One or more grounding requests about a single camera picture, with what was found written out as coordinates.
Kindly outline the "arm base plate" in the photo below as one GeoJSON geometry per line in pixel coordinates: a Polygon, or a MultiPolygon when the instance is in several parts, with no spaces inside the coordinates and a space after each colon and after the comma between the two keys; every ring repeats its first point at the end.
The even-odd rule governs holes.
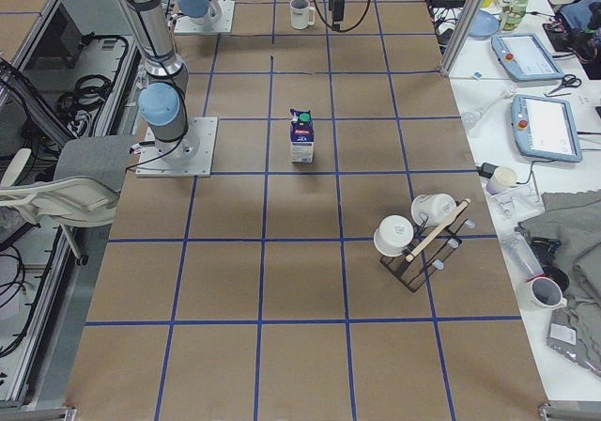
{"type": "Polygon", "coordinates": [[[236,0],[215,0],[204,17],[178,15],[176,36],[229,34],[233,26],[236,0]]]}
{"type": "Polygon", "coordinates": [[[138,165],[134,168],[135,175],[138,178],[209,177],[218,118],[188,117],[188,125],[182,142],[166,157],[163,157],[163,153],[171,150],[177,142],[171,146],[161,141],[154,144],[154,134],[147,127],[144,140],[153,144],[142,148],[138,165]]]}

